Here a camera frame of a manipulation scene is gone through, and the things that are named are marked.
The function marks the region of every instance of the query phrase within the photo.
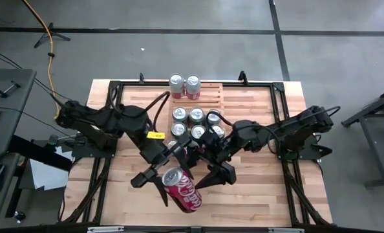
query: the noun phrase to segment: wooden tabletop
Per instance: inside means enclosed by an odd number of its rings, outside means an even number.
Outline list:
[[[87,105],[99,109],[104,106],[110,80],[93,80]],[[222,87],[215,83],[205,84],[200,102],[191,104],[187,100],[176,102],[169,99],[160,113],[157,130],[170,135],[172,109],[176,105],[187,108],[198,104],[205,111],[218,109],[231,122],[241,119],[256,120],[260,124],[274,123],[270,92],[262,87]],[[290,116],[306,108],[300,82],[284,82]],[[146,107],[168,87],[124,87],[122,103]],[[149,111],[155,116],[160,102]],[[70,172],[65,191],[65,213],[67,218],[87,193],[93,159],[82,159]],[[153,184],[133,188],[130,180],[144,171],[148,164],[139,155],[139,150],[127,136],[118,143],[112,160],[105,194],[102,225],[163,225],[163,226],[207,226],[207,227],[289,227],[290,215],[284,186],[283,170],[276,155],[267,147],[258,153],[240,151],[232,157],[237,182],[234,185],[218,185],[199,190],[202,206],[192,214],[181,212],[172,200],[165,207]],[[161,170],[176,166],[171,161]],[[304,192],[317,211],[331,222],[325,186],[319,167],[311,161],[300,161]],[[200,163],[192,168],[195,184],[208,170]],[[298,198],[293,193],[297,216],[301,221]],[[92,205],[95,212],[97,195]]]

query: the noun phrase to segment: paper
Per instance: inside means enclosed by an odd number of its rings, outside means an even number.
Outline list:
[[[71,151],[63,152],[61,146],[56,148],[56,153],[72,161]],[[61,188],[67,185],[69,173],[30,159],[32,178],[35,189],[44,186],[44,190]]]

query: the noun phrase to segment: can lid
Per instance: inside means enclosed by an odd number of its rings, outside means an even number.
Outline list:
[[[209,110],[210,112],[214,111],[216,113],[219,113],[218,110],[216,109],[211,109]],[[218,121],[219,120],[219,116],[215,115],[215,114],[208,114],[208,119],[209,120],[212,120],[212,121]]]
[[[212,129],[217,133],[219,137],[223,137],[225,134],[225,131],[218,125],[212,126]]]
[[[184,79],[181,77],[180,74],[174,74],[174,75],[171,76],[170,81],[173,84],[180,84],[181,82],[184,81]]]
[[[167,143],[167,148],[171,149],[176,143],[177,143],[177,141],[175,141],[175,140],[172,140],[172,141],[168,142]]]
[[[191,134],[194,139],[199,139],[205,133],[205,127],[201,125],[193,126]]]
[[[189,115],[191,116],[191,118],[193,120],[200,120],[200,119],[204,118],[204,111],[201,108],[196,107],[196,108],[191,110]]]
[[[198,76],[191,75],[191,76],[187,77],[187,81],[186,82],[189,85],[198,85],[199,78],[198,78]]]
[[[176,119],[183,119],[186,117],[186,109],[183,107],[178,107],[175,110],[173,110],[173,117]]]
[[[179,183],[183,176],[182,169],[180,168],[171,168],[164,173],[162,176],[162,183],[165,186],[174,186]]]
[[[175,136],[181,136],[182,134],[184,134],[186,131],[186,127],[183,123],[175,123],[172,125],[172,133],[175,135]]]

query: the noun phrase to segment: tripod base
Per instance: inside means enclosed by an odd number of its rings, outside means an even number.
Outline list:
[[[51,29],[53,29],[53,27],[54,27],[54,24],[53,24],[53,23],[50,23],[50,24],[48,25],[48,31],[50,31],[51,36],[58,36],[59,38],[64,39],[64,40],[66,40],[66,41],[70,41],[70,40],[71,40],[70,38],[68,38],[68,37],[66,37],[66,36],[63,36],[63,35],[61,35],[61,34],[59,34],[59,33],[57,33],[57,32],[53,32],[53,31],[51,31]],[[41,45],[47,38],[48,38],[47,33],[44,33],[44,34],[40,37],[40,39],[37,41],[37,43],[34,45],[34,48],[36,49],[37,47],[39,47],[39,46],[40,46],[40,45]]]

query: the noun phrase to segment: gray floor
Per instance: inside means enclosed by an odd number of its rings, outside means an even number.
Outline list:
[[[46,22],[59,27],[268,29],[267,0],[30,1]],[[384,30],[382,0],[275,0],[283,30]],[[0,17],[12,26],[36,27],[20,1],[0,0]],[[52,72],[58,92],[85,102],[94,78],[167,77],[197,73],[203,79],[234,80],[245,70],[251,80],[282,80],[274,36],[180,34],[67,34],[56,40]],[[0,52],[47,82],[45,43],[33,49],[40,34],[0,32]],[[384,37],[284,36],[290,78],[301,81],[307,105],[342,109],[321,144],[333,148],[323,159],[325,184],[334,223],[343,227],[384,230],[384,187],[366,190],[363,182],[379,178],[360,126],[340,121],[384,92]],[[0,68],[9,68],[0,62]],[[27,113],[54,125],[54,103],[35,86]],[[42,139],[53,129],[23,116],[17,134]],[[51,206],[42,209],[50,200]],[[53,223],[59,190],[29,192],[20,209],[24,225]],[[11,219],[0,227],[14,226]]]

